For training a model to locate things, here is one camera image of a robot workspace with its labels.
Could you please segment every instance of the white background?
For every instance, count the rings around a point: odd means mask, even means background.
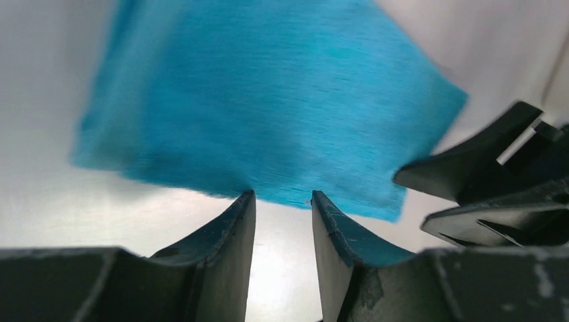
[[[515,99],[539,107],[545,101],[548,118],[567,118],[569,62],[556,62],[569,32],[569,1],[377,1],[471,95],[439,150]],[[121,245],[147,256],[231,203],[67,164],[111,3],[0,0],[1,247]],[[555,66],[564,72],[553,73]],[[429,212],[450,206],[411,192],[397,224],[354,219],[419,251],[444,244],[418,226]],[[257,212],[247,320],[320,319],[309,212],[263,202]]]

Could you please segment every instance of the blue towel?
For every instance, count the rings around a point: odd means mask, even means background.
[[[396,221],[463,107],[372,0],[120,0],[72,163]]]

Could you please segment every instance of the blue cloth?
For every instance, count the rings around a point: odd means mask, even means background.
[[[396,221],[465,100],[372,0],[121,0],[72,163]]]

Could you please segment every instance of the black mechanical part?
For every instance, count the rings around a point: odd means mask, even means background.
[[[411,254],[312,198],[323,322],[542,322],[569,318],[569,248]]]
[[[422,230],[457,246],[569,243],[569,134],[540,114],[518,102],[469,140],[402,167],[394,182],[459,204],[427,216]],[[531,137],[500,164],[532,124]]]
[[[151,258],[120,248],[0,251],[2,321],[244,321],[255,194]]]

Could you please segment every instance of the gray surface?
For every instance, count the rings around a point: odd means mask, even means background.
[[[569,2],[378,0],[451,79],[472,94],[439,148],[464,139],[516,98],[539,103]],[[121,245],[150,255],[231,201],[71,168],[67,154],[101,52],[110,0],[0,0],[0,246]],[[355,217],[416,251],[418,230],[450,203],[409,193],[397,224]],[[248,321],[321,317],[308,211],[259,202]]]

